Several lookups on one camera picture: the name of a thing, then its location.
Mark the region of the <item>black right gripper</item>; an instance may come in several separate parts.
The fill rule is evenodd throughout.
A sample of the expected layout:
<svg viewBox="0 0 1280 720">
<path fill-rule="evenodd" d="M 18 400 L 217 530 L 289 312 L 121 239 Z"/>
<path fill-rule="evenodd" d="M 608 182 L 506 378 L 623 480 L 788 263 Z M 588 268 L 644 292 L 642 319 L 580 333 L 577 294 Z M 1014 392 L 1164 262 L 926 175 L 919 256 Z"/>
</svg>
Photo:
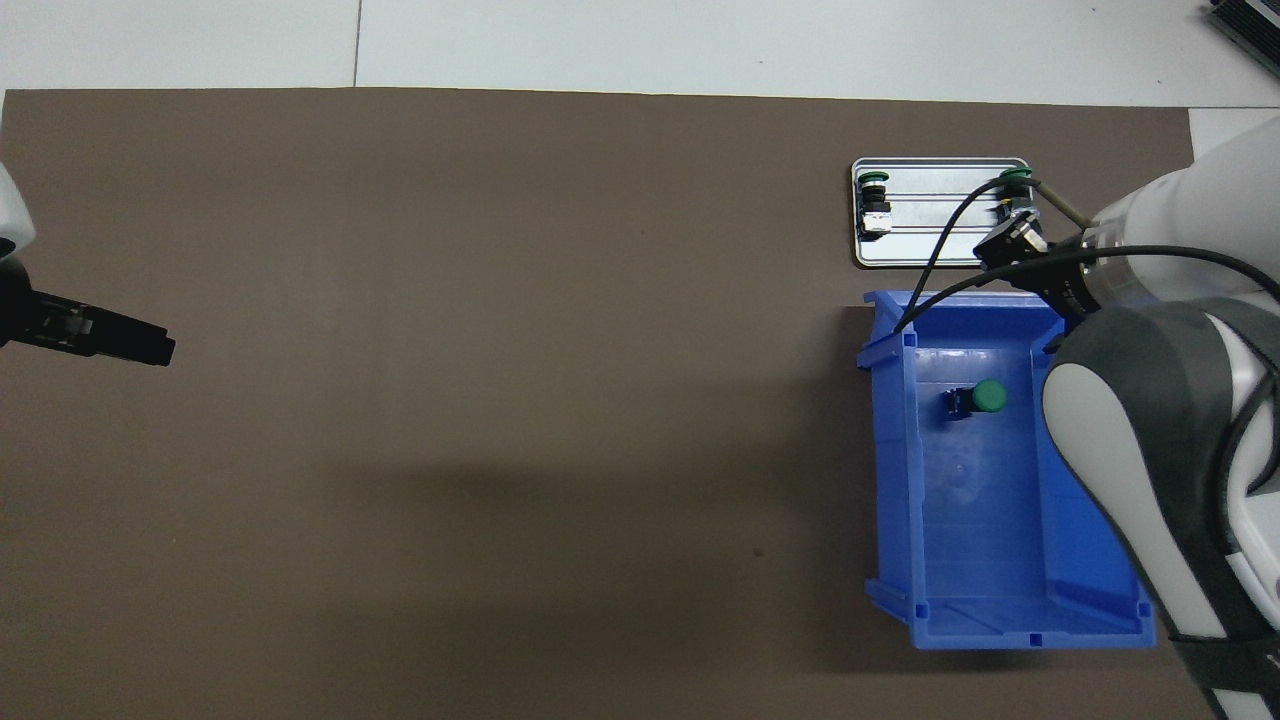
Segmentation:
<svg viewBox="0 0 1280 720">
<path fill-rule="evenodd" d="M 1048 252 L 1038 215 L 1016 215 L 1009 225 L 993 228 L 975 246 L 975 259 L 983 269 L 1011 266 L 1023 252 Z M 1039 297 L 1065 322 L 1084 322 L 1102 305 L 1088 290 L 1085 269 L 1092 260 L 1062 261 L 1039 272 Z"/>
</svg>

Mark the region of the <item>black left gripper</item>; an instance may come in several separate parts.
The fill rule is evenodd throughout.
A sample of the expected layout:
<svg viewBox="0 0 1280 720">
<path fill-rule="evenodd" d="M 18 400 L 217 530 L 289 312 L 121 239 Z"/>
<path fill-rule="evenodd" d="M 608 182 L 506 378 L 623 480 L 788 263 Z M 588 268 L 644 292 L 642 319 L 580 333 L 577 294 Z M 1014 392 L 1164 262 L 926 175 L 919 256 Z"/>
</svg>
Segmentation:
<svg viewBox="0 0 1280 720">
<path fill-rule="evenodd" d="M 160 325 L 36 292 L 22 263 L 1 264 L 1 346 L 22 343 L 81 357 L 168 366 L 177 342 Z"/>
</svg>

